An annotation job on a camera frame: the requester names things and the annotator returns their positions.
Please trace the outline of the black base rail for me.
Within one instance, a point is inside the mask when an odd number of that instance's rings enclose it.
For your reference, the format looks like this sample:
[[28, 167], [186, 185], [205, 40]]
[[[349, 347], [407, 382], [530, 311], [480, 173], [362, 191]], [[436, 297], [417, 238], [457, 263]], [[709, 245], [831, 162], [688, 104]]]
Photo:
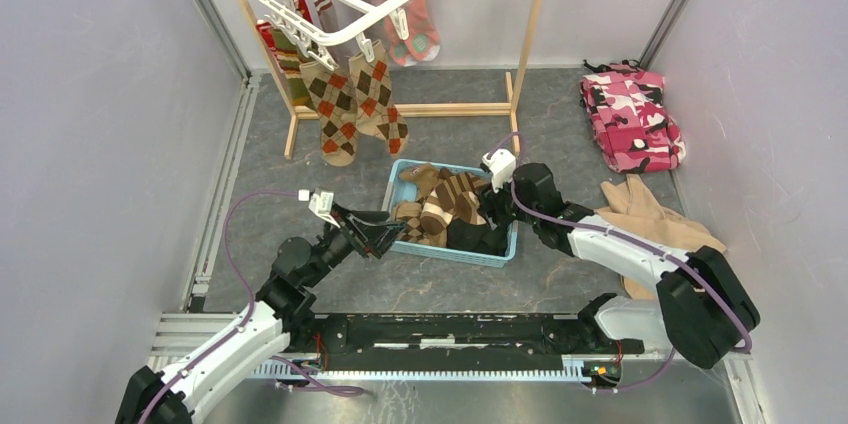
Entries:
[[557, 370], [564, 356], [615, 360], [644, 351], [576, 314], [318, 315], [290, 334], [285, 352], [319, 357], [326, 371]]

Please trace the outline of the light blue plastic basket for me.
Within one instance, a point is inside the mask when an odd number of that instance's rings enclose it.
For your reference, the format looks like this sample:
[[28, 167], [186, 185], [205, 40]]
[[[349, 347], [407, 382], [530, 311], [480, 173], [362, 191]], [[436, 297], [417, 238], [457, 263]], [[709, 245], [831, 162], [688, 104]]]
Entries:
[[[394, 206], [400, 201], [413, 200], [417, 193], [417, 186], [411, 182], [402, 180], [400, 178], [400, 174], [402, 171], [415, 167], [419, 164], [426, 164], [426, 161], [401, 158], [394, 162], [389, 172], [388, 183], [382, 202], [383, 211], [392, 211]], [[508, 229], [506, 241], [507, 247], [501, 255], [475, 253], [445, 247], [433, 247], [400, 240], [395, 241], [390, 250], [395, 253], [415, 255], [425, 258], [442, 259], [493, 268], [503, 268], [516, 255], [518, 247], [517, 241], [518, 228], [515, 224], [513, 224]]]

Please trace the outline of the beige argyle sock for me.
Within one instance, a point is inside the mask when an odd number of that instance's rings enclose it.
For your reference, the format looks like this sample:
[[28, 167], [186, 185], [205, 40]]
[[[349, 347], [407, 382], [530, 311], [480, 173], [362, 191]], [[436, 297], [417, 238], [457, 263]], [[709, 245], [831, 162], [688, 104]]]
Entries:
[[408, 142], [408, 125], [393, 99], [387, 53], [380, 40], [373, 42], [373, 52], [371, 61], [363, 53], [348, 61], [358, 106], [356, 125], [360, 133], [383, 141], [389, 155], [397, 157]]
[[312, 109], [320, 122], [324, 160], [332, 166], [350, 165], [358, 147], [357, 103], [352, 82], [341, 68], [329, 70], [319, 62], [299, 66]]

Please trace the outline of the black garment in basket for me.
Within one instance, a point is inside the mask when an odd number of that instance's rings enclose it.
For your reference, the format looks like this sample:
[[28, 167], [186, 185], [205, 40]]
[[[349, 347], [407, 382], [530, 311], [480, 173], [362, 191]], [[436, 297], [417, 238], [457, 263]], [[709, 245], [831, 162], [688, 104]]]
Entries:
[[487, 223], [477, 225], [463, 220], [454, 220], [447, 227], [449, 249], [505, 256], [508, 243], [509, 230], [505, 226], [492, 228]]

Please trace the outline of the pink patterned sock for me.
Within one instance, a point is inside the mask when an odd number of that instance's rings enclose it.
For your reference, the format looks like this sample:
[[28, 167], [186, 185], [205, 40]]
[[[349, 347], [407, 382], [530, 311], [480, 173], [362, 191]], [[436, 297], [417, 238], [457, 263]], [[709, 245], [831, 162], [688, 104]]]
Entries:
[[[386, 0], [369, 0], [372, 5]], [[440, 35], [429, 15], [427, 0], [410, 0], [403, 7], [408, 37], [401, 39], [390, 18], [384, 20], [384, 33], [389, 40], [389, 54], [396, 64], [410, 67], [434, 60], [441, 48]]]

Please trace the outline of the beige cloth on floor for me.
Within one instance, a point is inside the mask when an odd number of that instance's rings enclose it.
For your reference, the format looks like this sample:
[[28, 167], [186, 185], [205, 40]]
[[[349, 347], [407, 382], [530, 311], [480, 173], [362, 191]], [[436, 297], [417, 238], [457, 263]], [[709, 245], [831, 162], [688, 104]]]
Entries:
[[600, 184], [607, 206], [596, 212], [607, 222], [656, 243], [697, 251], [709, 246], [721, 253], [728, 248], [702, 224], [662, 206], [638, 175], [623, 183]]

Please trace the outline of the grey sock striped cuff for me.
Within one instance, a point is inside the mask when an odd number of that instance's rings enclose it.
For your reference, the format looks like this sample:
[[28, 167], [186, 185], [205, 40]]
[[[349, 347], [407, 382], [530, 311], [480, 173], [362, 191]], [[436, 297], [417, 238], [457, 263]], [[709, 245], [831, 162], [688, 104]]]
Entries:
[[325, 33], [337, 32], [340, 27], [333, 0], [313, 0], [318, 22]]

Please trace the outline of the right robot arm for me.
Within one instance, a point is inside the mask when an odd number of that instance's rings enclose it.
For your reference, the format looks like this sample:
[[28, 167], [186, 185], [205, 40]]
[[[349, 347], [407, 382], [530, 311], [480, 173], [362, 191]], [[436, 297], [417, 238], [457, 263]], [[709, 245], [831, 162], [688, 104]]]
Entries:
[[667, 246], [626, 231], [562, 198], [550, 168], [519, 163], [507, 149], [485, 154], [490, 182], [478, 195], [497, 225], [522, 222], [550, 249], [593, 262], [652, 291], [653, 301], [613, 296], [577, 326], [580, 344], [602, 352], [616, 340], [669, 347], [702, 369], [752, 350], [761, 317], [722, 252]]

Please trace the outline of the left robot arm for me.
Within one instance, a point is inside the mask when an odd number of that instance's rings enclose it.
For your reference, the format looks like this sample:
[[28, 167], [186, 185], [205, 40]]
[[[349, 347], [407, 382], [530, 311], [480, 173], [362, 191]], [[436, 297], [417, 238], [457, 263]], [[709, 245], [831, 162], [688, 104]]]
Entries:
[[387, 211], [356, 211], [331, 192], [300, 189], [289, 197], [323, 223], [316, 242], [285, 240], [259, 291], [220, 331], [160, 371], [144, 366], [129, 379], [119, 423], [202, 423], [257, 367], [282, 351], [302, 351], [314, 338], [311, 288], [349, 255], [380, 259], [405, 230]]

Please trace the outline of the wooden rack frame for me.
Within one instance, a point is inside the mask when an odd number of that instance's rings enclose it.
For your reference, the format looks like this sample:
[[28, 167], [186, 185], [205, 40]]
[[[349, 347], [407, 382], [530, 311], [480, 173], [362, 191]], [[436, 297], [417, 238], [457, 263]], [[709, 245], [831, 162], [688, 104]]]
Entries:
[[[372, 26], [389, 19], [397, 35], [409, 35], [406, 7], [412, 0], [387, 0], [373, 5], [365, 0], [333, 0], [358, 12], [350, 24], [335, 32], [327, 32], [309, 22], [295, 7], [294, 0], [258, 0], [268, 10], [267, 20], [293, 42], [298, 51], [311, 58], [329, 72], [340, 66], [330, 50], [333, 47], [354, 42], [363, 57], [372, 62], [376, 58], [375, 41], [367, 31]], [[512, 131], [518, 131], [517, 109], [528, 67], [528, 58], [533, 46], [542, 0], [532, 0], [523, 38], [521, 56], [516, 73], [505, 76], [506, 96], [504, 102], [400, 104], [398, 112], [409, 118], [481, 117], [504, 116], [509, 118]]]

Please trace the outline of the pink camouflage bag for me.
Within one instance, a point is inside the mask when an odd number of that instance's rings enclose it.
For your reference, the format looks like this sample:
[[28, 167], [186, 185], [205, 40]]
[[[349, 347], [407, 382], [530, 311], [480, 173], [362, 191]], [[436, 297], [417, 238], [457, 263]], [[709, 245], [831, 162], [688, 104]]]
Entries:
[[637, 60], [583, 66], [580, 102], [607, 166], [622, 174], [677, 168], [687, 150], [664, 106], [664, 77]]

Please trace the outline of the brown striped sock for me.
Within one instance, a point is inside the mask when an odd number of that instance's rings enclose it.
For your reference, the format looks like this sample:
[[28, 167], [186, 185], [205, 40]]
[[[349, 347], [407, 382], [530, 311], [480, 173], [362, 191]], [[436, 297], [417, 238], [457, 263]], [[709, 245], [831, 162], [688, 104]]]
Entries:
[[469, 172], [453, 173], [446, 168], [440, 169], [437, 177], [435, 187], [423, 200], [419, 217], [426, 235], [446, 235], [448, 226], [454, 220], [471, 225], [486, 223], [486, 219], [479, 213], [477, 196], [477, 191], [487, 184], [485, 179]]

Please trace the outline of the green striped sock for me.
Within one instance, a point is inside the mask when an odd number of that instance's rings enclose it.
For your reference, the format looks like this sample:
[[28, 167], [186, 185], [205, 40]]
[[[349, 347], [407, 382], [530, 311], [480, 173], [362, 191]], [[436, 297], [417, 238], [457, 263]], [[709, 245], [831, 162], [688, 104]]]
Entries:
[[296, 44], [279, 29], [273, 28], [271, 36], [275, 48], [275, 56], [287, 84], [290, 101], [294, 107], [306, 107], [313, 110], [312, 97], [302, 78], [300, 65], [306, 63]]

